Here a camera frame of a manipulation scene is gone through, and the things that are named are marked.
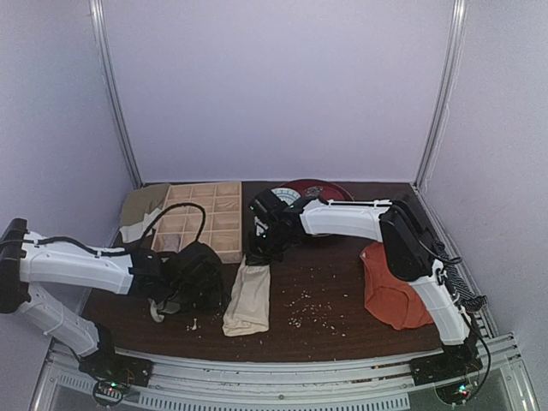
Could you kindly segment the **beige underwear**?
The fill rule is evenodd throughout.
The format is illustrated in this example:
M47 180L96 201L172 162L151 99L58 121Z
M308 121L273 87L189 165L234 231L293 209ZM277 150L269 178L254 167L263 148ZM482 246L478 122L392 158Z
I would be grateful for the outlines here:
M243 337L267 332L270 329L270 294L270 266L249 265L244 257L223 315L223 334Z

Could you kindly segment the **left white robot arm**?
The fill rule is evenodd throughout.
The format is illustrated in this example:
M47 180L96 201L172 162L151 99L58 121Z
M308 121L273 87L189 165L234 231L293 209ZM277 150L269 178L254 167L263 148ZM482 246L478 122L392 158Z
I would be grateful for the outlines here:
M83 360L111 359L116 354L110 332L67 309L41 283L140 297L149 301L152 315L162 318L225 309L222 265L199 241L178 253L157 253L139 244L89 247L66 236L43 237L16 218L1 236L1 312L27 316Z

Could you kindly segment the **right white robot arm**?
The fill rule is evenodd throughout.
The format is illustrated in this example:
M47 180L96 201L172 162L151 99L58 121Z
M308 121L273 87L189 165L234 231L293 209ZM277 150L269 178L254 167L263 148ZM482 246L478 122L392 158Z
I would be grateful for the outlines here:
M461 263L445 257L437 239L406 198L399 200L336 201L301 196L292 203L272 190L249 202L255 229L249 235L247 262L269 265L308 235L341 235L376 241L384 246L390 274L418 294L437 326L446 350L473 348L477 333L448 269Z

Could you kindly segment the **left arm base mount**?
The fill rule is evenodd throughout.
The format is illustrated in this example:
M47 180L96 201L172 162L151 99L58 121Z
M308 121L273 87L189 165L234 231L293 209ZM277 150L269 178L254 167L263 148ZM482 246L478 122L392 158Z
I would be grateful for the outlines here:
M117 354L111 346L98 346L93 353L81 356L79 370L97 380L115 384L147 387L152 376L150 360Z

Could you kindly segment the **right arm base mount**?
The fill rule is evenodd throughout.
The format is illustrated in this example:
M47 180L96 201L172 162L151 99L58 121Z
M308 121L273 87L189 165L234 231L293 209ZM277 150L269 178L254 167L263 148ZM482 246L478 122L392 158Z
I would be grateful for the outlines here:
M444 345L440 354L414 358L409 365L415 386L464 377L469 371L483 368L477 348L467 344Z

